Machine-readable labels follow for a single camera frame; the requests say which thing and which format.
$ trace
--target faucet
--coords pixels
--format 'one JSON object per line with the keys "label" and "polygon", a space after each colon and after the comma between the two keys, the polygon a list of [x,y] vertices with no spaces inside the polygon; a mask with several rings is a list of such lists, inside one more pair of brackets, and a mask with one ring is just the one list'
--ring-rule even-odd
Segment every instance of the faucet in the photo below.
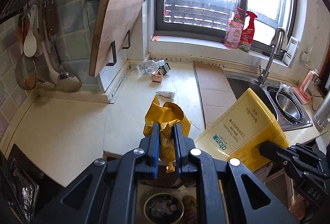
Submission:
{"label": "faucet", "polygon": [[264,68],[261,71],[261,65],[259,65],[260,76],[258,77],[258,82],[260,84],[265,83],[265,81],[266,81],[266,79],[269,75],[269,69],[270,69],[270,65],[273,62],[274,55],[279,55],[279,53],[281,52],[283,41],[285,40],[285,36],[286,36],[286,33],[285,33],[285,30],[283,28],[278,27],[275,30],[274,37],[272,38],[272,41],[269,45],[269,47],[273,47],[273,49],[272,49],[272,52],[270,53],[270,57],[269,57],[267,66],[266,66],[266,68]]}

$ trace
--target stainless steel sink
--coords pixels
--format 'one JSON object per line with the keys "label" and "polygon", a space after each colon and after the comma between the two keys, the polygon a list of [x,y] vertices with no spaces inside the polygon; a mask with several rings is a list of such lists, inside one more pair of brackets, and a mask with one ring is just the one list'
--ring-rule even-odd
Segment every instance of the stainless steel sink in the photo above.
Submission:
{"label": "stainless steel sink", "polygon": [[238,99],[248,88],[251,88],[260,99],[265,103],[269,110],[274,114],[283,131],[296,130],[312,126],[312,122],[300,101],[290,90],[286,96],[295,104],[299,111],[299,119],[294,121],[280,108],[276,101],[276,91],[279,89],[280,82],[267,79],[265,84],[260,84],[257,77],[235,72],[225,71],[227,80],[232,88],[235,97]]}

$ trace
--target cardboard sheet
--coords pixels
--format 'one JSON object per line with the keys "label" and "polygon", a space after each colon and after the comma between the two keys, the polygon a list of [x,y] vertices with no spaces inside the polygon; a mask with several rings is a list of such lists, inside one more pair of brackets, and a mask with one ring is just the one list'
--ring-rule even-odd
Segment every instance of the cardboard sheet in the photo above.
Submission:
{"label": "cardboard sheet", "polygon": [[225,113],[236,97],[219,66],[195,63],[206,128]]}

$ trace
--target crumpled paper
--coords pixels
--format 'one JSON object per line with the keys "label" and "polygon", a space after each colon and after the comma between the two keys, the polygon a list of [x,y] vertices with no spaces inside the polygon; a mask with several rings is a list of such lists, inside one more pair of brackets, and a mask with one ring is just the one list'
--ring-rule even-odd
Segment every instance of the crumpled paper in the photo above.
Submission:
{"label": "crumpled paper", "polygon": [[172,127],[176,123],[181,123],[183,136],[188,136],[191,121],[189,121],[182,109],[172,102],[166,102],[162,107],[155,96],[145,117],[145,127],[143,134],[145,137],[151,135],[154,123],[160,125],[160,150],[159,158],[168,163],[167,172],[174,172],[172,161],[175,161],[174,141]]}

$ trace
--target silver screw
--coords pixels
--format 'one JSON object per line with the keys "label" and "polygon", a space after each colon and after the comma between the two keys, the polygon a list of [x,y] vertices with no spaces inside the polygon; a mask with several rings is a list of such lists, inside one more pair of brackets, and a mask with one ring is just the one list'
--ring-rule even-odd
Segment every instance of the silver screw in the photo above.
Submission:
{"label": "silver screw", "polygon": [[136,155],[142,155],[144,153],[144,149],[142,149],[142,148],[136,148],[133,152]]}
{"label": "silver screw", "polygon": [[102,165],[105,164],[105,159],[102,159],[102,158],[96,159],[96,160],[94,161],[94,164],[95,164],[96,166],[102,166]]}
{"label": "silver screw", "polygon": [[239,166],[240,165],[240,160],[239,159],[236,159],[236,158],[232,158],[232,159],[229,160],[229,163],[232,166]]}
{"label": "silver screw", "polygon": [[190,153],[194,156],[199,156],[202,154],[202,151],[200,149],[194,148],[194,149],[190,150]]}

